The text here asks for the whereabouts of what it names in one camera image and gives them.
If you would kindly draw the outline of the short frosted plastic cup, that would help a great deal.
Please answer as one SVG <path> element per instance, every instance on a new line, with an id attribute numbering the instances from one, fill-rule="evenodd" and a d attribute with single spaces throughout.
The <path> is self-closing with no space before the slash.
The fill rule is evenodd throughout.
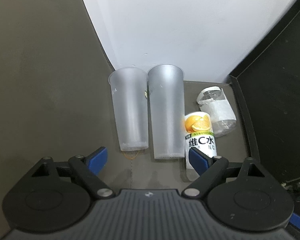
<path id="1" fill-rule="evenodd" d="M 120 68 L 108 78 L 123 152 L 148 148 L 147 79 L 147 73 L 136 67 Z"/>

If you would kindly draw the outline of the tall frosted plastic cup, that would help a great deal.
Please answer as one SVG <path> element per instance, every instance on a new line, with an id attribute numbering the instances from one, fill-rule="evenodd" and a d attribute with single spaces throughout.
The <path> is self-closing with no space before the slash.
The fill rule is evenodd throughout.
<path id="1" fill-rule="evenodd" d="M 185 157 L 183 70 L 171 64 L 148 72 L 153 152 L 156 160 Z"/>

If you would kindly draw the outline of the vitamin C water bottle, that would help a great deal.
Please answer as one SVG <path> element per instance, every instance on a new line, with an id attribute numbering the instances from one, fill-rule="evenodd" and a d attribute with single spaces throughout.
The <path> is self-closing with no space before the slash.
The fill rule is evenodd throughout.
<path id="1" fill-rule="evenodd" d="M 192 112 L 186 115 L 185 130 L 186 176 L 189 181 L 194 181 L 199 175 L 190 164 L 190 148 L 196 147 L 210 158 L 217 155 L 216 141 L 209 114 Z"/>

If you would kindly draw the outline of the orange rubber band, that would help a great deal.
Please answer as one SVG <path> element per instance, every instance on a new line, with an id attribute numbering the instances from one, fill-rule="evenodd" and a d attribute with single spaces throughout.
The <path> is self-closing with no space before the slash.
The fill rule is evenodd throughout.
<path id="1" fill-rule="evenodd" d="M 126 159 L 134 160 L 139 155 L 140 152 L 141 150 L 137 150 L 137 151 L 122 152 L 122 154 Z"/>

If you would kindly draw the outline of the clear bottle white label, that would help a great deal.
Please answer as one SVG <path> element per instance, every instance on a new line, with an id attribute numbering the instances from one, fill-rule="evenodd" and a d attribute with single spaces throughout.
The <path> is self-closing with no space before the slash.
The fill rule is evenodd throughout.
<path id="1" fill-rule="evenodd" d="M 235 129 L 236 116 L 222 88 L 203 89 L 197 96 L 197 103 L 202 112 L 210 115 L 215 137 L 225 136 Z"/>

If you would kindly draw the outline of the black cabinet panel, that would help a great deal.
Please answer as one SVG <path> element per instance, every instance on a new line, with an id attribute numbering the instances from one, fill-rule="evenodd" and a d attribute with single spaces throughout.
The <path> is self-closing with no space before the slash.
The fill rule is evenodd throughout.
<path id="1" fill-rule="evenodd" d="M 300 182 L 300 0 L 230 73 L 249 156 Z"/>

